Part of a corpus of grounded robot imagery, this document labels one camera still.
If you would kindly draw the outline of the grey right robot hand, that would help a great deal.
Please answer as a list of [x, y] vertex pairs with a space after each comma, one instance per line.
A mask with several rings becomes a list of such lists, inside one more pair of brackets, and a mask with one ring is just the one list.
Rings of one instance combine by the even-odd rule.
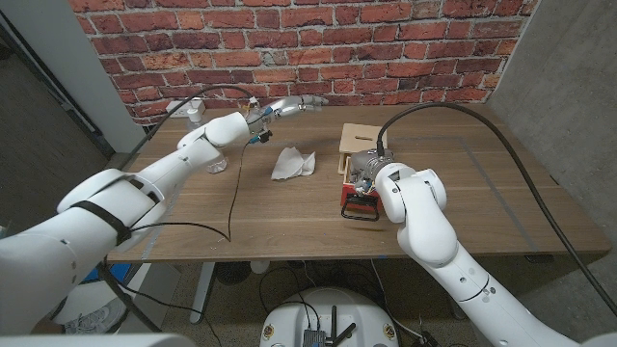
[[386, 148], [383, 155], [377, 149], [363, 150], [350, 157], [350, 182], [354, 184], [355, 192], [368, 195], [373, 190], [377, 173], [394, 159], [393, 152]]

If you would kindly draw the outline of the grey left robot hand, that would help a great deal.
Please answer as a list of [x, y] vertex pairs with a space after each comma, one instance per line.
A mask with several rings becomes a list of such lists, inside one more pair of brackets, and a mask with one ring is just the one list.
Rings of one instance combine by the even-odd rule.
[[299, 114], [301, 112], [318, 112], [329, 100], [318, 95], [287, 96], [271, 102], [268, 105], [253, 109], [246, 117], [249, 130], [252, 133], [262, 131], [269, 123]]

